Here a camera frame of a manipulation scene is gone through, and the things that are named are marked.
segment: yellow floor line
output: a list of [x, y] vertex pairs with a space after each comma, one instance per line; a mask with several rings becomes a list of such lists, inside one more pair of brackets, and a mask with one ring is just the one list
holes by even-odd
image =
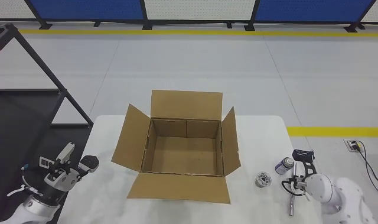
[[376, 127], [286, 127], [292, 137], [378, 137]]
[[378, 37], [378, 33], [347, 33], [347, 32], [290, 32], [290, 31], [213, 31], [213, 30], [19, 30], [22, 34], [150, 34], [150, 35], [255, 35], [282, 37]]

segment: spray can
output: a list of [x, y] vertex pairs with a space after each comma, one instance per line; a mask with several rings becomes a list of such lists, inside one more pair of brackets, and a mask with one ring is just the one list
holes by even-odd
[[276, 165], [275, 170], [278, 174], [283, 175], [287, 171], [289, 171], [293, 166], [294, 160], [289, 157], [285, 157]]

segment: white table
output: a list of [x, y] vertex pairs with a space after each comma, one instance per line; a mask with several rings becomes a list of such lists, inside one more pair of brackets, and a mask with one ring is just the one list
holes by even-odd
[[[112, 163], [125, 116], [99, 116], [84, 155], [95, 155], [100, 166], [70, 191], [59, 223], [322, 223], [315, 201], [295, 200], [290, 217], [289, 194], [281, 187], [285, 176], [274, 166], [291, 156], [293, 147], [278, 116], [237, 116], [237, 137], [242, 166], [226, 177], [231, 204], [180, 200], [127, 199], [137, 172]], [[272, 176], [264, 189], [254, 184], [258, 172]]]

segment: floor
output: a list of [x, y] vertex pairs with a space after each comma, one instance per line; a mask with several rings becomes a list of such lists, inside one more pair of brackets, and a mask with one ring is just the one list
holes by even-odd
[[[53, 28], [88, 26], [56, 24]], [[241, 28], [235, 26], [233, 31]], [[287, 25], [262, 25], [256, 30], [293, 28], [344, 32], [341, 27]], [[366, 31], [378, 32], [378, 28]], [[224, 114], [235, 106], [237, 115], [279, 115], [287, 126], [378, 127], [378, 38], [24, 36], [93, 120], [99, 115], [124, 115], [129, 103], [149, 114], [151, 89], [176, 89], [223, 92]], [[15, 40], [1, 51], [0, 63], [0, 88], [54, 87]], [[84, 122], [68, 102], [54, 121]], [[356, 139], [364, 142], [368, 160], [378, 171], [378, 138]], [[363, 159], [347, 151], [343, 138], [291, 140], [295, 148], [315, 151], [320, 172], [356, 181], [378, 217], [378, 191], [370, 184]]]

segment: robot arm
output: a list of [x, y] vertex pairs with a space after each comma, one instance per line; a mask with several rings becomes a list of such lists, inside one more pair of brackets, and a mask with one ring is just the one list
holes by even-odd
[[321, 203], [324, 223], [376, 223], [361, 187], [350, 179], [314, 174], [305, 182], [305, 191]]
[[55, 161], [40, 158], [40, 167], [48, 169], [42, 187], [37, 190], [24, 180], [27, 187], [22, 185], [21, 189], [10, 192], [8, 196], [23, 190], [32, 191], [33, 194], [18, 206], [8, 220], [0, 222], [1, 224], [47, 223], [53, 218], [64, 195], [83, 176], [96, 171], [99, 166], [97, 157], [89, 155], [84, 156], [79, 164], [72, 165], [69, 159], [74, 148], [74, 144], [68, 143]]
[[[293, 158], [305, 165], [305, 176], [293, 176], [283, 181], [285, 190], [296, 196], [305, 193], [311, 195], [321, 203], [324, 224], [376, 224], [376, 221], [366, 206], [362, 189], [348, 178], [332, 178], [317, 174], [312, 163], [314, 152], [294, 150]], [[303, 193], [290, 192], [285, 183], [289, 183], [294, 190]]]

